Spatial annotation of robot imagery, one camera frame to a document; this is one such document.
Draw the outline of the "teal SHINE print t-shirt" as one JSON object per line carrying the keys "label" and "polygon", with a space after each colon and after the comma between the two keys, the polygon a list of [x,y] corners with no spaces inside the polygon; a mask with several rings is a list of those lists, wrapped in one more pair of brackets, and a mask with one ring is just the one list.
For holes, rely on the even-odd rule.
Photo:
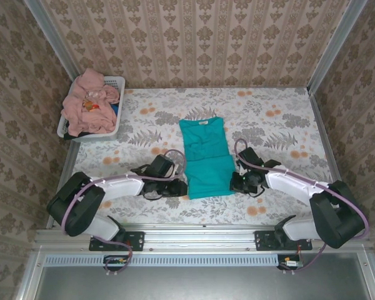
{"label": "teal SHINE print t-shirt", "polygon": [[201,199],[230,196],[229,184],[236,170],[229,153],[224,120],[181,120],[179,126],[184,143],[188,196]]}

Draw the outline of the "floral print tablecloth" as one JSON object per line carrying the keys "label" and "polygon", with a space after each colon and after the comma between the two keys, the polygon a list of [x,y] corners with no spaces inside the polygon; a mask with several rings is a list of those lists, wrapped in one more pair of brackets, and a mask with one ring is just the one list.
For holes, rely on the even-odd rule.
{"label": "floral print tablecloth", "polygon": [[[180,163],[184,145],[179,121],[216,116],[224,119],[230,151],[241,149],[237,139],[243,138],[265,161],[277,160],[313,180],[334,181],[303,87],[128,89],[117,138],[82,142],[73,170],[108,177],[150,163],[164,152]],[[293,214],[311,213],[308,205],[275,190],[257,198],[243,194],[157,201],[122,197],[103,201],[99,212],[121,223],[202,225],[273,225]]]}

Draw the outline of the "white plastic laundry basket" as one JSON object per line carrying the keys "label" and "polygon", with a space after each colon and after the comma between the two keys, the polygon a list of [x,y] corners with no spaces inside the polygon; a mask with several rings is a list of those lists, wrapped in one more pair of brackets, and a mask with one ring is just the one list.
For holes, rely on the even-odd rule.
{"label": "white plastic laundry basket", "polygon": [[[119,103],[117,104],[117,120],[114,131],[106,134],[82,134],[78,137],[71,138],[72,141],[76,143],[87,143],[93,141],[113,141],[116,140],[118,135],[118,130],[121,122],[121,111],[123,105],[123,97],[126,80],[121,76],[104,76],[104,83],[116,88],[119,92]],[[63,116],[59,119],[59,124],[57,126],[57,135],[60,138],[65,139],[64,135],[68,133],[69,122]]]}

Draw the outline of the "black connector block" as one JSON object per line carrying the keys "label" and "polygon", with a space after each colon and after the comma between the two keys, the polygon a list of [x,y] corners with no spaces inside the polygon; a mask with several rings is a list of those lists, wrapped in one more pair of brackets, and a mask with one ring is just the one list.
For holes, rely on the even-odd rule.
{"label": "black connector block", "polygon": [[128,255],[108,255],[103,258],[103,268],[110,273],[119,272],[128,264]]}
{"label": "black connector block", "polygon": [[287,270],[296,270],[298,268],[302,268],[304,266],[303,260],[301,259],[300,255],[278,255],[278,268],[284,271]]}

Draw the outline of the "pink t-shirt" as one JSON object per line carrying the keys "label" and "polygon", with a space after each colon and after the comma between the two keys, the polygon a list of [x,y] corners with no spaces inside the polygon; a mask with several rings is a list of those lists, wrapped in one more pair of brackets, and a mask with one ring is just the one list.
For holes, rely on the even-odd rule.
{"label": "pink t-shirt", "polygon": [[62,102],[61,115],[68,121],[67,133],[107,134],[116,128],[117,114],[112,108],[120,100],[118,89],[104,82],[104,75],[87,68],[74,81],[72,91]]}

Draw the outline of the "grey metal base panel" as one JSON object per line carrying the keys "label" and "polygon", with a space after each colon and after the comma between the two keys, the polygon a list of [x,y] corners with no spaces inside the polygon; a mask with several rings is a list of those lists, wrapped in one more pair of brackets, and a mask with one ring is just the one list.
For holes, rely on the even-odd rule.
{"label": "grey metal base panel", "polygon": [[352,264],[284,274],[268,267],[45,267],[22,300],[374,300]]}

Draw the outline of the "black garment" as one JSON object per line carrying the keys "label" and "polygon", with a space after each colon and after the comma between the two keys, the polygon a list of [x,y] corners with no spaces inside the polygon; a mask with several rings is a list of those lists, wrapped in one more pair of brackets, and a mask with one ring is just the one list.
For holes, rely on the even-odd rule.
{"label": "black garment", "polygon": [[88,132],[81,132],[78,136],[72,136],[68,132],[66,132],[63,136],[63,139],[65,141],[70,141],[70,140],[74,140],[74,139],[84,138],[85,136],[89,136],[89,135],[90,135],[90,133],[88,133]]}

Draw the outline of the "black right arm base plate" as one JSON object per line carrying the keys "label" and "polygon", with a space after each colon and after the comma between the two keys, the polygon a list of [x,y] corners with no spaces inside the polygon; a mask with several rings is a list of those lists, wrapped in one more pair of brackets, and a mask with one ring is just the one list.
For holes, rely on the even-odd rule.
{"label": "black right arm base plate", "polygon": [[254,235],[257,251],[310,251],[313,249],[311,241],[306,239],[293,241],[283,232],[255,231]]}

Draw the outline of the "aluminium mounting rail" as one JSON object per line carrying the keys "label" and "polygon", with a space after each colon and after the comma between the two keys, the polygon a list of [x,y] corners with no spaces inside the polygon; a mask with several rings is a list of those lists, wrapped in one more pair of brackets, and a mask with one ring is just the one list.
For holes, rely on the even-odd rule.
{"label": "aluminium mounting rail", "polygon": [[[143,253],[153,254],[242,254],[256,252],[257,231],[270,231],[260,225],[159,225],[127,224],[126,231],[144,232]],[[47,253],[86,253],[90,237],[69,237],[59,227],[39,230],[32,246]]]}

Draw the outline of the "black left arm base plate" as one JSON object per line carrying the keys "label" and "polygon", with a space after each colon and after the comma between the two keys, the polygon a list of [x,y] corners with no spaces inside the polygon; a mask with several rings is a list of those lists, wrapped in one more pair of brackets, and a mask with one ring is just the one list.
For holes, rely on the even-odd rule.
{"label": "black left arm base plate", "polygon": [[[142,231],[121,231],[117,233],[111,242],[123,243],[131,247],[133,251],[142,251],[144,246],[144,232]],[[102,242],[94,237],[90,239],[89,243],[90,251],[126,251],[124,246],[119,244],[109,244]]]}

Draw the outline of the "aluminium frame post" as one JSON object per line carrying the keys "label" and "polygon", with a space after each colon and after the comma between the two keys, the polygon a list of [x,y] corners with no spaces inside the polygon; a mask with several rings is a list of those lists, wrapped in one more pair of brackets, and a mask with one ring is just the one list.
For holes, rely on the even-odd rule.
{"label": "aluminium frame post", "polygon": [[79,76],[79,71],[71,53],[60,36],[41,0],[24,0],[43,34],[53,48],[69,78],[73,81]]}
{"label": "aluminium frame post", "polygon": [[307,91],[310,95],[314,95],[318,87],[321,85],[367,1],[368,0],[350,0],[331,36],[329,44],[323,52],[315,71],[309,80]]}

